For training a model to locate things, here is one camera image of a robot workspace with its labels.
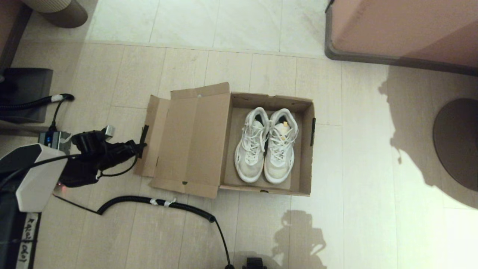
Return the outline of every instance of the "cardboard box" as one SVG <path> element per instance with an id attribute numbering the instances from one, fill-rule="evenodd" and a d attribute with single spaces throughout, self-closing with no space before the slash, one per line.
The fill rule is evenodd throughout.
<path id="1" fill-rule="evenodd" d="M 248 112 L 263 107 L 270 116 L 288 108 L 299 126 L 290 176 L 272 185 L 264 174 L 253 184 L 236 172 L 234 153 Z M 215 198 L 218 188 L 310 195 L 314 144 L 314 104 L 309 99 L 231 93 L 229 83 L 151 96 L 145 121 L 148 146 L 135 173 L 153 177 L 154 188 Z"/>

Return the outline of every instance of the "shoe insole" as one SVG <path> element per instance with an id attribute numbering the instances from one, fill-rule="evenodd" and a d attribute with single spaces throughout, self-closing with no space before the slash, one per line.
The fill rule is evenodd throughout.
<path id="1" fill-rule="evenodd" d="M 279 123 L 284 123 L 286 121 L 287 121 L 287 119 L 285 118 L 285 116 L 282 116 L 282 117 L 279 118 Z"/>
<path id="2" fill-rule="evenodd" d="M 264 126 L 264 123 L 262 122 L 262 117 L 261 115 L 257 114 L 256 117 L 254 118 L 256 121 L 260 122 L 262 126 Z"/>

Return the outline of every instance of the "tile floor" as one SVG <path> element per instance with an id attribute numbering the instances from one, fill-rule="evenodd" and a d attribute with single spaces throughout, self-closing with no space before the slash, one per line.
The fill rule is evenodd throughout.
<path id="1" fill-rule="evenodd" d="M 125 194 L 203 208 L 221 222 L 237 268 L 248 256 L 272 269 L 476 268 L 478 193 L 442 168 L 431 129 L 447 101 L 478 98 L 478 78 L 325 59 L 323 1 L 80 2 L 95 11 L 82 28 L 55 29 L 34 14 L 13 63 L 53 69 L 51 91 L 76 96 L 60 110 L 62 129 L 111 124 L 113 142 L 137 140 L 150 94 L 223 81 L 235 91 L 312 98 L 312 193 L 220 190 L 210 200 L 152 189 L 149 178 L 128 173 L 58 194 L 90 208 Z M 34 141 L 0 136 L 0 153 Z M 124 204 L 99 217 L 51 198 L 34 267 L 206 269 L 225 261 L 216 228 L 195 215 Z"/>
<path id="2" fill-rule="evenodd" d="M 327 0 L 78 0 L 81 29 L 32 15 L 24 40 L 134 42 L 324 57 Z"/>

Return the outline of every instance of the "shoelace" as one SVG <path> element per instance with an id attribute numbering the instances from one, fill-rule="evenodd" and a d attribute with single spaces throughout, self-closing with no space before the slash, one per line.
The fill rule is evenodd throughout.
<path id="1" fill-rule="evenodd" d="M 297 137 L 297 132 L 295 132 L 295 134 L 292 134 L 292 132 L 293 129 L 291 128 L 282 135 L 276 128 L 272 128 L 271 136 L 269 137 L 269 148 L 272 152 L 271 159 L 273 161 L 281 164 L 285 163 L 285 153 L 292 147 Z"/>
<path id="2" fill-rule="evenodd" d="M 264 140 L 262 134 L 265 127 L 250 126 L 246 123 L 246 126 L 242 129 L 242 147 L 246 150 L 246 162 L 254 163 L 259 158 L 259 152 L 264 152 Z"/>

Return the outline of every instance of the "cardboard box lid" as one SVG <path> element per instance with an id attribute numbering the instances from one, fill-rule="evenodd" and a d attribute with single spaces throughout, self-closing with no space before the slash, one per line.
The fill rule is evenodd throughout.
<path id="1" fill-rule="evenodd" d="M 161 137 L 159 148 L 150 149 L 158 156 L 150 186 L 215 198 L 228 129 L 229 83 L 172 91 L 168 104 L 157 110 L 164 107 L 167 115 L 156 113 L 156 132 L 150 137 Z"/>

